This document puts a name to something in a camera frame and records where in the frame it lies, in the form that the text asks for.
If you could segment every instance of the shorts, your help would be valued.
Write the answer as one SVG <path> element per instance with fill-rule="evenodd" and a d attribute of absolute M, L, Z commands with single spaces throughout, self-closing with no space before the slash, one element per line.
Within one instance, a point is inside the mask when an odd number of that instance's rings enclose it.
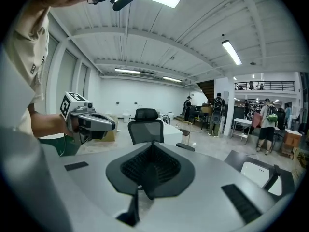
<path fill-rule="evenodd" d="M 274 140 L 275 128 L 273 127 L 265 127 L 261 128 L 259 139 L 267 139 L 269 141 Z"/>

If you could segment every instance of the chair armrest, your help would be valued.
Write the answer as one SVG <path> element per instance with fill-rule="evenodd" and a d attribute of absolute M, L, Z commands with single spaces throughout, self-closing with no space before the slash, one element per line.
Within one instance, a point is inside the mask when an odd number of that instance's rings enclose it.
<path fill-rule="evenodd" d="M 176 146 L 179 147 L 179 148 L 183 148 L 183 149 L 193 151 L 193 152 L 195 151 L 195 149 L 193 147 L 189 146 L 189 145 L 179 143 L 179 144 L 176 144 Z"/>

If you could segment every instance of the floor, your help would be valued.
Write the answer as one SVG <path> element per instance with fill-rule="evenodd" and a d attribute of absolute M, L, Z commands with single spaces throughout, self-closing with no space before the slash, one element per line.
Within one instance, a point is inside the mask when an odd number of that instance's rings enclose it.
<path fill-rule="evenodd" d="M 179 121 L 174 120 L 171 122 L 171 125 L 178 127 Z M 127 123 L 119 120 L 118 130 L 119 131 L 117 133 L 115 142 L 91 141 L 82 145 L 79 148 L 77 154 L 80 155 L 98 153 L 107 150 L 121 149 L 127 147 L 128 145 L 133 145 L 127 129 Z M 302 168 L 298 162 L 283 157 L 275 151 L 266 156 L 263 150 L 257 153 L 255 150 L 255 144 L 253 143 L 248 142 L 245 145 L 244 141 L 241 142 L 240 138 L 238 137 L 233 137 L 230 139 L 221 135 L 219 138 L 214 138 L 208 135 L 206 129 L 201 130 L 201 128 L 197 126 L 193 126 L 192 128 L 189 145 L 194 147 L 196 152 L 218 158 L 222 161 L 225 160 L 231 150 L 235 150 L 270 165 L 276 164 L 280 168 L 292 173 L 295 171 L 295 169 L 298 169 L 298 173 L 301 173 L 302 171 Z M 297 186 L 299 183 L 299 177 L 293 175 L 293 178 L 295 185 Z M 141 219 L 147 214 L 147 211 L 150 209 L 153 202 L 154 201 L 148 199 L 144 191 L 139 191 L 139 214 Z"/>

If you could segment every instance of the railing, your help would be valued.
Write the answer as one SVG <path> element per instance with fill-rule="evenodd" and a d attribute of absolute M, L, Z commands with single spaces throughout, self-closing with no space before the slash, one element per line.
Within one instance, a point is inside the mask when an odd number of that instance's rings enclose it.
<path fill-rule="evenodd" d="M 258 81 L 235 83 L 235 90 L 295 91 L 294 81 Z"/>

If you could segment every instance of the chair headrest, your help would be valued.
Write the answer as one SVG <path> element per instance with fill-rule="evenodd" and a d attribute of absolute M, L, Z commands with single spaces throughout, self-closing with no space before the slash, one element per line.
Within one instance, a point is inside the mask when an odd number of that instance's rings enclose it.
<path fill-rule="evenodd" d="M 158 112 L 153 108 L 139 108 L 136 109 L 134 117 L 135 121 L 150 121 L 158 119 Z"/>

